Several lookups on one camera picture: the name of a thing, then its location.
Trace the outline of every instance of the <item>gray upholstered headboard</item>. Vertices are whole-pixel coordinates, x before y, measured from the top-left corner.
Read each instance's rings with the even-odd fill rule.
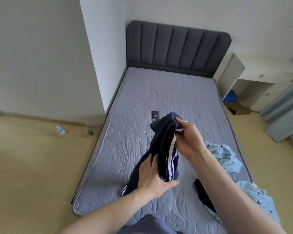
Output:
[[[212,78],[230,43],[225,32],[134,20],[126,28],[127,67]]]

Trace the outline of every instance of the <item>black phone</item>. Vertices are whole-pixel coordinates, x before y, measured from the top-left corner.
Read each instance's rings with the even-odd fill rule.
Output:
[[[158,111],[151,112],[151,119],[152,119],[152,122],[155,122],[158,120]]]

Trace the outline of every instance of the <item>forearm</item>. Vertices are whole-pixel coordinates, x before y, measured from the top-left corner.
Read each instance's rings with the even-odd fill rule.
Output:
[[[285,233],[235,184],[205,147],[190,162],[228,233]]]
[[[113,234],[144,205],[151,200],[150,195],[143,190],[135,190],[99,210],[80,218],[60,234]]]

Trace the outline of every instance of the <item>quilted mattress surface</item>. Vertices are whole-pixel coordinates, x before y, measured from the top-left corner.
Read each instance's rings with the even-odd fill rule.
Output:
[[[154,135],[151,111],[159,117],[176,112],[197,126],[204,140],[226,144],[243,167],[234,181],[251,181],[235,136],[210,78],[130,67],[113,103],[102,142],[98,141],[73,200],[73,211],[85,215],[120,197],[120,191]],[[196,175],[179,156],[180,184],[141,208],[127,224],[153,213],[184,233],[226,233],[204,208],[195,190]]]

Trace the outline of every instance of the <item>curtain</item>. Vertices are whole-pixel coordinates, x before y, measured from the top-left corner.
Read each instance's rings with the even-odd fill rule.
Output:
[[[293,135],[293,85],[282,92],[260,113],[270,126],[265,130],[275,142]]]

